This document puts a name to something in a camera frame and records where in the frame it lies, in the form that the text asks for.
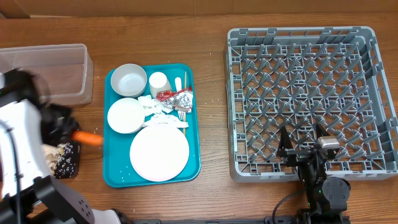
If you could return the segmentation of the grey dishwasher rack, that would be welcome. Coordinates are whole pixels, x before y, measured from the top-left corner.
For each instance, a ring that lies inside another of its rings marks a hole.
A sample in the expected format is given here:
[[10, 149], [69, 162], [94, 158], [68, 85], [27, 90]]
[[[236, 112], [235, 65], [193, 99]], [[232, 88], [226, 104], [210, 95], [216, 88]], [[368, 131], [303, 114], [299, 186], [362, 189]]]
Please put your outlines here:
[[397, 115], [370, 27], [231, 29], [225, 65], [234, 181], [297, 180], [277, 156], [279, 130], [304, 151], [317, 139], [316, 124], [341, 144], [328, 175], [397, 175]]

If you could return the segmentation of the white paper cup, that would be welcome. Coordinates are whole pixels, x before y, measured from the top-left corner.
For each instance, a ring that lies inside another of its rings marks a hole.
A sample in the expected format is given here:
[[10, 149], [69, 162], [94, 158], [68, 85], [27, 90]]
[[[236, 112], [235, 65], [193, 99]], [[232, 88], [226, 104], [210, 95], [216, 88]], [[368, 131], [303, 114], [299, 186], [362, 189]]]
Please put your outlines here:
[[162, 72], [154, 72], [149, 77], [149, 85], [150, 85], [150, 94], [153, 98], [156, 98], [159, 92], [172, 89], [168, 78]]

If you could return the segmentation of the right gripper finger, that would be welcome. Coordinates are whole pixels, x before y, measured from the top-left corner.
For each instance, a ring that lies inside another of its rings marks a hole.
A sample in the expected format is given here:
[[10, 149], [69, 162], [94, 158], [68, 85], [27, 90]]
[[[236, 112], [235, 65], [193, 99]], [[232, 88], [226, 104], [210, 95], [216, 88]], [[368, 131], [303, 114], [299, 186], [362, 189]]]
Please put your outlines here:
[[285, 126], [280, 128], [279, 133], [280, 133], [280, 141], [276, 155], [277, 157], [287, 157], [288, 151], [292, 151], [294, 148]]
[[315, 131], [317, 139], [325, 136], [330, 136], [330, 134], [326, 131], [326, 129], [319, 123], [315, 125]]

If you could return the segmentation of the orange carrot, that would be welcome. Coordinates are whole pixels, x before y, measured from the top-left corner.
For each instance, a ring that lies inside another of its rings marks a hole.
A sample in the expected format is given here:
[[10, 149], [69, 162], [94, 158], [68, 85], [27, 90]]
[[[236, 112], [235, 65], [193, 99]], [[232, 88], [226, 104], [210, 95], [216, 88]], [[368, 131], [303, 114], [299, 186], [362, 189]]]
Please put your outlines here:
[[100, 146], [103, 143], [102, 136], [85, 131], [75, 131], [72, 134], [72, 139], [91, 146]]

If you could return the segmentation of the white round plate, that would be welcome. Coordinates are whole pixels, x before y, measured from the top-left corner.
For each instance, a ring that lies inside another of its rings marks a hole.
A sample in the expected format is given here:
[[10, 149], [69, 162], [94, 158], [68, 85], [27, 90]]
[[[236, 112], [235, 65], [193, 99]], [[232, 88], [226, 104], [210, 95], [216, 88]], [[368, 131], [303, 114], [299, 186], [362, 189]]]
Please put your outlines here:
[[190, 155], [185, 135], [168, 124], [156, 124], [139, 131], [129, 157], [136, 173], [151, 182], [173, 179], [187, 165]]

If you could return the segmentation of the crumpled white napkin upper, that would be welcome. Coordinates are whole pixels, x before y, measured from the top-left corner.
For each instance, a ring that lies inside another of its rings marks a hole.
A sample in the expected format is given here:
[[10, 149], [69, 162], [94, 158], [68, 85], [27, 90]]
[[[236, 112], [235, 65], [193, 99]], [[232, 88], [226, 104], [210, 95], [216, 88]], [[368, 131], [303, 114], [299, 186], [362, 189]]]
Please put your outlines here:
[[137, 100], [144, 107], [145, 116], [162, 113], [169, 114], [173, 111], [172, 108], [168, 108], [156, 99], [153, 99], [151, 95], [140, 96]]

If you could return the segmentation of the white bowl with peanuts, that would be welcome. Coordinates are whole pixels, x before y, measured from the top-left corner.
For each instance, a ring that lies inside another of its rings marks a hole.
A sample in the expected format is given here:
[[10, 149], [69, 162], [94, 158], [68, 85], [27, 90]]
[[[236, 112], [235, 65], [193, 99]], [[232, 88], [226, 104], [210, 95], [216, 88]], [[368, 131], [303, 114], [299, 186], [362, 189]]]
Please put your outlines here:
[[113, 131], [131, 134], [142, 128], [145, 117], [144, 107], [138, 100], [122, 98], [111, 105], [106, 118]]

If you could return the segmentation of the crumpled white napkin lower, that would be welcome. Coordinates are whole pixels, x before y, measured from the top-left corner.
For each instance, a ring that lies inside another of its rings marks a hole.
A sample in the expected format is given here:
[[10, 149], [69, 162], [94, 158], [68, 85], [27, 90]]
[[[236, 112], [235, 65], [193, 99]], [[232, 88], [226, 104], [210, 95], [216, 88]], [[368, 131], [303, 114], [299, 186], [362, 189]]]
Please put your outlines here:
[[148, 121], [142, 124], [142, 127], [152, 126], [155, 124], [169, 124], [175, 128], [188, 128], [189, 124], [186, 121], [179, 120], [178, 117], [172, 114], [153, 114]]

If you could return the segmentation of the crumpled white napkin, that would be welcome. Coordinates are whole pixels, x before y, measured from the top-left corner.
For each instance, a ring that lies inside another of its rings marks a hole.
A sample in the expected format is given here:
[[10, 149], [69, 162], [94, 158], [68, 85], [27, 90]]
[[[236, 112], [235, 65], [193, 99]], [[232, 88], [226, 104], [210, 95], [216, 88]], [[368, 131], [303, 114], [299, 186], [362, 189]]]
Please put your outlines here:
[[152, 126], [155, 124], [169, 124], [175, 128], [188, 128], [189, 124], [186, 121], [179, 120], [178, 117], [172, 114], [153, 114], [148, 121], [142, 124], [142, 127]]
[[144, 107], [145, 116], [162, 113], [169, 114], [173, 111], [172, 108], [168, 108], [156, 99], [153, 99], [151, 95], [140, 96], [137, 100]]

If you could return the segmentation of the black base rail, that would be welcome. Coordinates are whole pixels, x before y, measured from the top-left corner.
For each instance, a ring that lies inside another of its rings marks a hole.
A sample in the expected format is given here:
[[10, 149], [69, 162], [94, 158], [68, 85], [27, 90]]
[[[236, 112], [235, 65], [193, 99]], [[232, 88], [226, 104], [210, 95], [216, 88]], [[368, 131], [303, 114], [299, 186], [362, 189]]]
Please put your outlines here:
[[[272, 217], [264, 217], [262, 219], [220, 219], [220, 220], [159, 220], [159, 219], [146, 219], [146, 220], [131, 220], [131, 224], [273, 224]], [[305, 223], [297, 221], [293, 216], [278, 216], [275, 217], [277, 224], [296, 224]], [[343, 217], [343, 224], [351, 223], [349, 217]]]

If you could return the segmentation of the teal plastic tray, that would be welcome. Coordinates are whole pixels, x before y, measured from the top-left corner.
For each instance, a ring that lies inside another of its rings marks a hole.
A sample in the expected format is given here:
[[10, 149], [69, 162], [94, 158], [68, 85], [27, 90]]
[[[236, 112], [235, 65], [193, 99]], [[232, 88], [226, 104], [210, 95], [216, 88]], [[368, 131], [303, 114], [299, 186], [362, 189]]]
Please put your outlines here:
[[[162, 65], [143, 66], [146, 74], [150, 76], [154, 72], [162, 72], [168, 78], [172, 89], [175, 89], [175, 78], [180, 77], [183, 84], [194, 88], [193, 72], [188, 65], [183, 63], [170, 63]], [[120, 134], [113, 131], [108, 124], [108, 110], [111, 105], [122, 98], [111, 87], [110, 71], [104, 81], [104, 128], [103, 128], [103, 179], [111, 187], [138, 187], [145, 185], [155, 185], [142, 178], [133, 168], [130, 161], [129, 151], [135, 133]], [[190, 154], [185, 168], [173, 179], [166, 180], [165, 183], [184, 182], [196, 178], [201, 169], [200, 158], [200, 138], [198, 131], [197, 104], [193, 104], [193, 109], [186, 115], [188, 128], [185, 130]]]

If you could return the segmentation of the black plastic bin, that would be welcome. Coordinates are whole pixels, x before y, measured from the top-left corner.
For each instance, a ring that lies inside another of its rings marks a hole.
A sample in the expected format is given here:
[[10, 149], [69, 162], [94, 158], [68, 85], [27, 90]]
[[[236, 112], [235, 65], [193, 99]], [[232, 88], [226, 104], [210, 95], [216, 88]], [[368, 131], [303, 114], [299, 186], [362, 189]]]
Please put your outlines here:
[[56, 179], [72, 179], [78, 175], [80, 165], [80, 143], [66, 142], [57, 146], [55, 167], [52, 168]]

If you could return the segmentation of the grey bowl with rice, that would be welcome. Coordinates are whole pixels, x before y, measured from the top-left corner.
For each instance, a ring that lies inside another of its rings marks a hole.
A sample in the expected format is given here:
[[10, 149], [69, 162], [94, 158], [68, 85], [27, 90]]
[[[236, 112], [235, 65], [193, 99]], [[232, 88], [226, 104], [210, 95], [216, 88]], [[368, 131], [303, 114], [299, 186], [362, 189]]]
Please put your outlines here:
[[145, 70], [136, 64], [127, 63], [116, 68], [111, 75], [111, 87], [119, 95], [138, 97], [147, 85]]

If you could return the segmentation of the crumpled aluminium foil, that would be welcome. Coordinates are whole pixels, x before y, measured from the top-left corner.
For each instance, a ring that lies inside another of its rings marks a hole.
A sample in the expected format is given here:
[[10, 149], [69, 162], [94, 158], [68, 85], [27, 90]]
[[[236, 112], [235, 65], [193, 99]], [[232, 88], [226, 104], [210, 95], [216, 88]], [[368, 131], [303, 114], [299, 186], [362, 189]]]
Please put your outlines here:
[[176, 95], [165, 101], [159, 101], [164, 106], [172, 108], [177, 111], [191, 113], [193, 108], [193, 90], [191, 87], [174, 91]]

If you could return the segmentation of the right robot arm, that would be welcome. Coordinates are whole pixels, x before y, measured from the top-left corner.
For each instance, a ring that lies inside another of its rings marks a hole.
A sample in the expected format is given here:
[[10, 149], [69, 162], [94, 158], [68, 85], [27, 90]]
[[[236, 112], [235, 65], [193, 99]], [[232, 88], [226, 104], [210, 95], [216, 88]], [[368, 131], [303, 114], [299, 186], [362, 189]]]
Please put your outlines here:
[[[284, 223], [315, 223], [344, 224], [349, 223], [349, 217], [344, 217], [351, 186], [345, 179], [328, 177], [325, 163], [335, 159], [341, 149], [337, 138], [330, 135], [320, 125], [315, 125], [317, 140], [310, 148], [303, 151], [293, 149], [289, 134], [285, 127], [280, 128], [280, 141], [277, 156], [285, 160], [287, 167], [296, 167], [303, 189], [283, 198], [272, 212], [272, 222]], [[308, 208], [297, 210], [292, 217], [277, 217], [277, 209], [288, 199], [305, 193]]]

